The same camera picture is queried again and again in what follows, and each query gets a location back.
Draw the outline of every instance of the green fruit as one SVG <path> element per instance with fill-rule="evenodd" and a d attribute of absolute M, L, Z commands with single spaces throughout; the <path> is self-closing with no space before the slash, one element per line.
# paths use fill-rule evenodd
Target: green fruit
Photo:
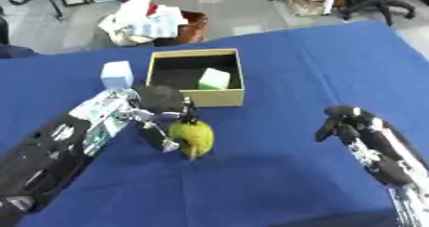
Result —
<path fill-rule="evenodd" d="M 215 139 L 212 128 L 201 121 L 195 124 L 175 122 L 169 126 L 169 137 L 172 140 L 186 141 L 180 150 L 191 160 L 212 150 Z"/>

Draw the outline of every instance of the metal robot arm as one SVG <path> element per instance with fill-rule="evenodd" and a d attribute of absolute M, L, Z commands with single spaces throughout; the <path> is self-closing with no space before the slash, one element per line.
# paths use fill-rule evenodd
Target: metal robot arm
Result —
<path fill-rule="evenodd" d="M 316 141 L 331 135 L 340 138 L 365 170 L 386 186 L 399 226 L 429 226 L 429 168 L 402 134 L 359 107 L 333 106 L 325 113 L 328 118 L 316 132 Z"/>
<path fill-rule="evenodd" d="M 163 86 L 108 89 L 34 131 L 0 158 L 0 225 L 46 207 L 128 124 L 163 152 L 179 149 L 160 120 L 196 120 L 192 101 Z"/>

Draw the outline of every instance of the cube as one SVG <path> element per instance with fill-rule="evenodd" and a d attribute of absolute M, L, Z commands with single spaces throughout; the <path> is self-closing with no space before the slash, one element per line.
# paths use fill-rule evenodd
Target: cube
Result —
<path fill-rule="evenodd" d="M 231 74 L 224 71 L 219 71 L 213 68 L 208 68 L 203 77 L 198 82 L 199 89 L 228 89 Z"/>
<path fill-rule="evenodd" d="M 102 67 L 102 83 L 106 89 L 130 88 L 133 81 L 128 61 L 108 62 Z"/>

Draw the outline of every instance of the tan box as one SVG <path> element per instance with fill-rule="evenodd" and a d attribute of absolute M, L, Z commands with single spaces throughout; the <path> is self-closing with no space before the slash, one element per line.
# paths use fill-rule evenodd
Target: tan box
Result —
<path fill-rule="evenodd" d="M 207 68 L 230 73 L 229 89 L 198 89 L 198 81 Z M 244 81 L 237 49 L 154 52 L 146 85 L 177 88 L 183 95 L 192 98 L 197 107 L 243 105 Z"/>

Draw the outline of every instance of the gray floor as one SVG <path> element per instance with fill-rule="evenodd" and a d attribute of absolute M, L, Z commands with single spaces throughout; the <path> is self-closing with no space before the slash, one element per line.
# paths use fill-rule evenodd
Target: gray floor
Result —
<path fill-rule="evenodd" d="M 335 13 L 330 16 L 297 17 L 284 0 L 154 0 L 209 16 L 208 39 L 228 35 L 269 32 L 281 29 L 347 23 Z M 395 16 L 394 29 L 413 47 L 429 57 L 429 7 L 418 0 L 403 0 L 417 7 L 413 20 Z M 11 24 L 11 42 L 43 54 L 70 53 L 108 47 L 97 30 L 102 18 L 115 11 L 118 3 L 102 3 L 62 8 L 65 20 L 57 21 L 47 0 L 32 0 L 20 7 L 0 0 Z M 365 11 L 351 21 L 382 20 L 378 12 Z"/>

